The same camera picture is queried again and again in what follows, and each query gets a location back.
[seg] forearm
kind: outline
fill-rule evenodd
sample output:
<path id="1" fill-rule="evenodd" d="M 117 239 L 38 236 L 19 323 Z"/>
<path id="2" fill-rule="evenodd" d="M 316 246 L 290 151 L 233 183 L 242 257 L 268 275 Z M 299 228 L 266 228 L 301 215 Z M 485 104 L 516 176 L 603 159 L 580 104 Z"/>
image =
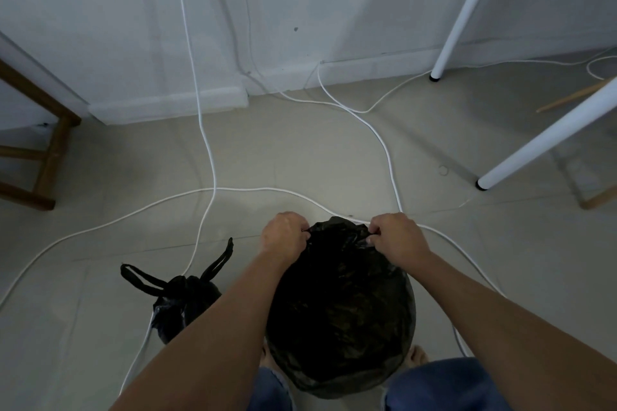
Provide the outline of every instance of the forearm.
<path id="1" fill-rule="evenodd" d="M 519 410 L 615 409 L 617 365 L 430 256 L 404 269 L 436 299 Z"/>
<path id="2" fill-rule="evenodd" d="M 280 258 L 257 256 L 217 302 L 161 350 L 112 409 L 245 409 L 285 269 Z"/>

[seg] hand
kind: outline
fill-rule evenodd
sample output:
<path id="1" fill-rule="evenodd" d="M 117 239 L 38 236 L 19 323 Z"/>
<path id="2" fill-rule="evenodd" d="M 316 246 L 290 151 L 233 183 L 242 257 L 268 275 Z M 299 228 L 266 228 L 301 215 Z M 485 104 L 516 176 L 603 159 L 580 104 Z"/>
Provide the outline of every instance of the hand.
<path id="1" fill-rule="evenodd" d="M 286 211 L 279 213 L 262 231 L 262 254 L 282 259 L 287 266 L 306 248 L 310 234 L 304 216 Z"/>
<path id="2" fill-rule="evenodd" d="M 384 254 L 392 265 L 413 271 L 417 262 L 431 255 L 422 231 L 403 213 L 386 213 L 374 217 L 368 226 L 373 234 L 366 239 Z"/>

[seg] tied garbage bag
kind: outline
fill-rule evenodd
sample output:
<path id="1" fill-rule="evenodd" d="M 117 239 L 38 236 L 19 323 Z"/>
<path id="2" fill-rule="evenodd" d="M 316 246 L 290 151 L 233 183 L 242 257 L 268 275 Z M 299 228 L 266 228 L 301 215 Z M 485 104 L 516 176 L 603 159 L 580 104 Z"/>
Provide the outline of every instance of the tied garbage bag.
<path id="1" fill-rule="evenodd" d="M 282 276 L 266 339 L 302 391 L 335 399 L 370 389 L 400 367 L 415 329 L 406 273 L 373 247 L 368 229 L 340 217 L 316 223 Z"/>
<path id="2" fill-rule="evenodd" d="M 132 265 L 120 266 L 120 274 L 126 281 L 138 290 L 158 297 L 153 305 L 151 326 L 158 330 L 158 337 L 165 345 L 221 297 L 219 289 L 212 283 L 212 278 L 227 263 L 232 252 L 233 240 L 229 238 L 223 255 L 206 268 L 199 278 L 175 276 L 169 282 L 148 275 Z M 133 272 L 158 288 L 144 283 Z"/>

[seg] person's left hand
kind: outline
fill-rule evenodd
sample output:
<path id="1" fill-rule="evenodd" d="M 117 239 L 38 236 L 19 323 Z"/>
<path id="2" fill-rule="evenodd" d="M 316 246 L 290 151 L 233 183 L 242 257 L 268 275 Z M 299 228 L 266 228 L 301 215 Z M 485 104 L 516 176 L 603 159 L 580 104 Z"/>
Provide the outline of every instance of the person's left hand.
<path id="1" fill-rule="evenodd" d="M 262 254 L 291 265 L 307 246 L 308 228 L 309 222 L 304 216 L 292 211 L 279 213 L 262 231 Z"/>

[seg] white table leg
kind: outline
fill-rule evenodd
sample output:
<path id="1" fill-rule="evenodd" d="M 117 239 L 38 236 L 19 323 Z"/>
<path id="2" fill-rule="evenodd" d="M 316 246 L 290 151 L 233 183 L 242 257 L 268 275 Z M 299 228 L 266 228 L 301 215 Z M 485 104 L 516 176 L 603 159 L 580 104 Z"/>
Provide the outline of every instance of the white table leg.
<path id="1" fill-rule="evenodd" d="M 545 151 L 574 135 L 583 127 L 617 106 L 617 79 L 591 95 L 583 103 L 544 130 L 528 144 L 501 162 L 476 182 L 480 190 L 488 190 L 515 173 Z"/>
<path id="2" fill-rule="evenodd" d="M 459 16 L 454 22 L 454 26 L 452 26 L 448 39 L 445 40 L 445 44 L 443 45 L 443 48 L 439 53 L 439 57 L 437 58 L 437 62 L 433 67 L 433 71 L 429 76 L 431 81 L 436 82 L 441 78 L 443 69 L 445 69 L 445 65 L 448 63 L 448 59 L 450 59 L 454 47 L 457 45 L 457 42 L 459 42 L 460 35 L 463 32 L 463 29 L 465 29 L 465 26 L 467 26 L 467 22 L 476 8 L 478 1 L 479 0 L 465 0 L 463 8 L 461 8 Z"/>

